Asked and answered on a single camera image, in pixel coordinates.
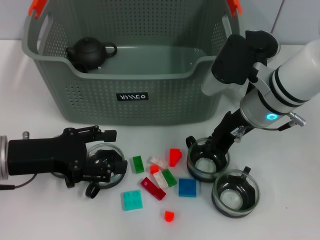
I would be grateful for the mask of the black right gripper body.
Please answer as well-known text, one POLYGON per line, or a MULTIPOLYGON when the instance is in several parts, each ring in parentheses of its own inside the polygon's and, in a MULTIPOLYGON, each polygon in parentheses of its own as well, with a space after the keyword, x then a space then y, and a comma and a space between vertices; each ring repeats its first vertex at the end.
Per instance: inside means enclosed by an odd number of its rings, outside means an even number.
POLYGON ((248 127, 244 134, 250 132, 253 129, 253 126, 250 125, 242 116, 240 109, 238 109, 234 113, 228 111, 223 117, 220 124, 214 129, 213 133, 211 134, 213 148, 218 149, 219 151, 228 151, 234 143, 234 139, 236 138, 231 134, 231 132, 241 126, 248 127))

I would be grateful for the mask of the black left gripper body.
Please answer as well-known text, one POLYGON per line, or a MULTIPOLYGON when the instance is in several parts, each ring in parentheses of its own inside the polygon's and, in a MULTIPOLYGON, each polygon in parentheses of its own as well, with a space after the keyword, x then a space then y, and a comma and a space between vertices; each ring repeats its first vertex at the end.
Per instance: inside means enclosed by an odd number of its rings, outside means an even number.
POLYGON ((86 158, 84 133, 66 128, 53 138, 10 140, 7 167, 10 176, 56 172, 70 180, 80 178, 86 158))

